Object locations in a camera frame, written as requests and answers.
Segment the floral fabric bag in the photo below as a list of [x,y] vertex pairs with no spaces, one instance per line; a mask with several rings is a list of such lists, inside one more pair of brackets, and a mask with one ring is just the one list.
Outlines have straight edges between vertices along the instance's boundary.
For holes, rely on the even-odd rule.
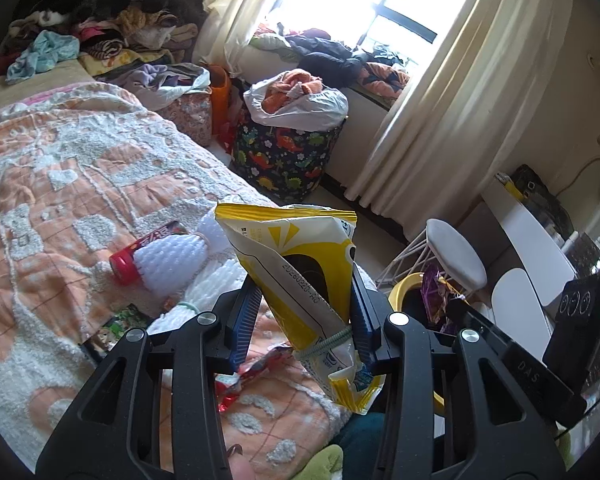
[[184,94],[158,114],[173,122],[179,132],[206,148],[212,140],[212,107],[209,93]]

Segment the yellow rimmed black trash bin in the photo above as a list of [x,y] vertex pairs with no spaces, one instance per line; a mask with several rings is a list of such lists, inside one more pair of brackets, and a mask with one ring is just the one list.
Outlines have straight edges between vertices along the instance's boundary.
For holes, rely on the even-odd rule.
[[394,285],[391,292],[389,292],[389,302],[393,310],[405,313],[429,330],[425,324],[425,308],[419,290],[423,273],[408,274],[406,278]]

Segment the white vanity desk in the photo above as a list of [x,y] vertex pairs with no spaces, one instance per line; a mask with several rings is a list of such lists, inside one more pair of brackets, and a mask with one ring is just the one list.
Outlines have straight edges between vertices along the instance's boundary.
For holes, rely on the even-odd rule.
[[555,312],[565,284],[576,277],[568,258],[498,179],[493,179],[481,196],[515,249],[541,306]]

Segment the cream curtain left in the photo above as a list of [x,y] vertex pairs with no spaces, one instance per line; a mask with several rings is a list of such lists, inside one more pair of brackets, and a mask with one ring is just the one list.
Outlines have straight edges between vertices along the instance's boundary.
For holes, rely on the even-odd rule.
[[275,1],[204,0],[207,18],[198,32],[194,59],[238,75],[242,52]]

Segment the orange white patterned bedspread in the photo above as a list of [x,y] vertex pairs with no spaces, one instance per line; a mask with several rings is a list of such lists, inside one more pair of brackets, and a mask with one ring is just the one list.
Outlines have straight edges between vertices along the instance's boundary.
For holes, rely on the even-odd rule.
[[112,84],[0,110],[0,435],[27,469],[93,371],[83,345],[126,307],[162,308],[110,256],[221,202],[268,199]]

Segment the cream curtain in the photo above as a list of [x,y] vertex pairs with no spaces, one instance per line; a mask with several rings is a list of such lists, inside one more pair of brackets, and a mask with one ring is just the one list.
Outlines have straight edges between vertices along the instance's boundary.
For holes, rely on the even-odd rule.
[[380,124],[347,198],[407,238],[454,222],[488,185],[538,108],[573,0],[465,0],[429,64]]
[[194,59],[238,75],[242,52],[275,1],[204,0],[207,18],[198,32]]

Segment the green sleeve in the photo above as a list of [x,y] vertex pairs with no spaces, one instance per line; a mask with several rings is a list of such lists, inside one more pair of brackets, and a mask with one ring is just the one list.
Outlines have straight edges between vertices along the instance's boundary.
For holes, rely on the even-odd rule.
[[316,453],[294,478],[296,480],[341,480],[343,450],[332,444]]

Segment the cream curtain right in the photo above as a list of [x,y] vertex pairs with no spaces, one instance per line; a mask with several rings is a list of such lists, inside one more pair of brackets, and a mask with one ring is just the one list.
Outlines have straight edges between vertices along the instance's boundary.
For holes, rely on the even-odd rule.
[[454,222],[488,185],[538,108],[573,0],[465,0],[429,64],[380,124],[347,198],[407,238]]

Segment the orange plastic bag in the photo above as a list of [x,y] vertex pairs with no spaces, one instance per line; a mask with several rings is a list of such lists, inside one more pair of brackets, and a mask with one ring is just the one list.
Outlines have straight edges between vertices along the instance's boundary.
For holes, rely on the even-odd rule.
[[210,64],[208,70],[210,73],[212,133],[218,136],[222,125],[228,122],[232,82],[222,66]]

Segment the white chair back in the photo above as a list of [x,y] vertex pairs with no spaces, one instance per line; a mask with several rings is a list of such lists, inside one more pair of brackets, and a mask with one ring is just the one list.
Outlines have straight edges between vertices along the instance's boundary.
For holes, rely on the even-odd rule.
[[552,331],[525,270],[507,271],[491,295],[495,324],[541,361]]

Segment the light blue garment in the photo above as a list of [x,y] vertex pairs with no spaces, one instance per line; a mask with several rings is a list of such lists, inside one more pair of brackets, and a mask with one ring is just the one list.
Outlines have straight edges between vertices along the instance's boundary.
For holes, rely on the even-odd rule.
[[47,73],[58,63],[75,60],[79,52],[80,42],[75,36],[43,30],[8,66],[6,84],[19,84],[37,74]]

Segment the white plastic bag with clothes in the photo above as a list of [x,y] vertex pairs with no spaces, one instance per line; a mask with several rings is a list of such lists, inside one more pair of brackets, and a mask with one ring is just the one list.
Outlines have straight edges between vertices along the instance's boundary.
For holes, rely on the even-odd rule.
[[242,98],[256,124],[274,128],[323,132],[339,126],[349,113],[340,90],[301,68],[256,82]]

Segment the white foam fruit net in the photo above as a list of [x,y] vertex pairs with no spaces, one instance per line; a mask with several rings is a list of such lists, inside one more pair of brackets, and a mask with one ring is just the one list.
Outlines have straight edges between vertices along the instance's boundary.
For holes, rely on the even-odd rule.
[[208,243],[198,235],[170,235],[140,248],[133,261],[145,287],[164,298],[194,278],[208,253]]

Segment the clothes on window sill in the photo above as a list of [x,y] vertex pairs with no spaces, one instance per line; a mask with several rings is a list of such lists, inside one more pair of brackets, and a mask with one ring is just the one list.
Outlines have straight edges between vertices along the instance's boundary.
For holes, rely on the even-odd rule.
[[329,87],[360,87],[378,99],[395,101],[410,81],[402,60],[383,44],[368,52],[351,49],[321,29],[288,35],[282,35],[283,30],[282,25],[277,32],[260,25],[249,44],[276,53],[282,61],[322,78]]

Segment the pile of clothes on bed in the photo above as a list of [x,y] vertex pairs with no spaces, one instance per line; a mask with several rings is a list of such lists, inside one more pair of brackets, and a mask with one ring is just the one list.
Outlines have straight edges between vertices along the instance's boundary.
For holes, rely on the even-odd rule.
[[127,46],[159,50],[148,27],[185,26],[196,36],[206,18],[202,0],[19,0],[0,44],[0,75],[44,30],[76,37],[82,53],[103,61]]

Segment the yellow white snack bag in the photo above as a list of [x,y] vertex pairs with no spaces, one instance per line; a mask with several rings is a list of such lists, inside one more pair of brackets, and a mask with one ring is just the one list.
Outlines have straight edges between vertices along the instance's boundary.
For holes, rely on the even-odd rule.
[[366,414],[385,378],[366,370],[353,342],[356,213],[310,205],[222,203],[214,215],[296,360],[330,400]]

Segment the green black snack packet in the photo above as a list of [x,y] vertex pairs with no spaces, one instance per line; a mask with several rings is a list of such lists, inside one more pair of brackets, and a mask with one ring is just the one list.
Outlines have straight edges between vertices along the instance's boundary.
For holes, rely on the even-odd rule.
[[91,338],[88,338],[82,344],[82,348],[95,362],[100,362],[128,330],[147,328],[151,322],[150,316],[140,312],[134,304],[129,304],[116,312]]

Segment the red foil wrapper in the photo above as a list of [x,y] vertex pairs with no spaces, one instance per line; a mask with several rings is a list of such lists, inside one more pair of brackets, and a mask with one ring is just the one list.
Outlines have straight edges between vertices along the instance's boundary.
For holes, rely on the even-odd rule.
[[242,363],[239,370],[233,374],[216,374],[214,391],[218,411],[226,412],[238,400],[245,386],[286,365],[293,353],[291,346],[282,344],[271,348],[267,354],[260,356],[250,364]]

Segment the purple snack wrapper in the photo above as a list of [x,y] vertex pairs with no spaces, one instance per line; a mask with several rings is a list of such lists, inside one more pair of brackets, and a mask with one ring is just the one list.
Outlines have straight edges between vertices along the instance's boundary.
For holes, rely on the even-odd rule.
[[446,313],[446,306],[451,299],[458,297],[458,293],[442,278],[442,269],[437,263],[426,266],[419,290],[425,308],[426,326],[435,332],[456,335],[460,329]]

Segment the dinosaur print laundry basket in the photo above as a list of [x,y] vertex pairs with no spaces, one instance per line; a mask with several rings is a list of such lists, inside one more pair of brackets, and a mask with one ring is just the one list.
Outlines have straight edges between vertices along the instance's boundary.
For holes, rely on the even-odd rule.
[[326,131],[303,131],[245,119],[230,168],[276,203],[300,203],[320,184],[343,126],[344,120]]

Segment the dark bag on desk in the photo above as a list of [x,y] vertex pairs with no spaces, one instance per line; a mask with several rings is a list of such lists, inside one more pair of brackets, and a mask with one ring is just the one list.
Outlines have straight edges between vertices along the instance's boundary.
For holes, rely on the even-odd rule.
[[563,240],[568,240],[573,229],[570,215],[541,178],[526,164],[519,166],[510,176],[524,199],[522,203],[544,228],[552,226]]

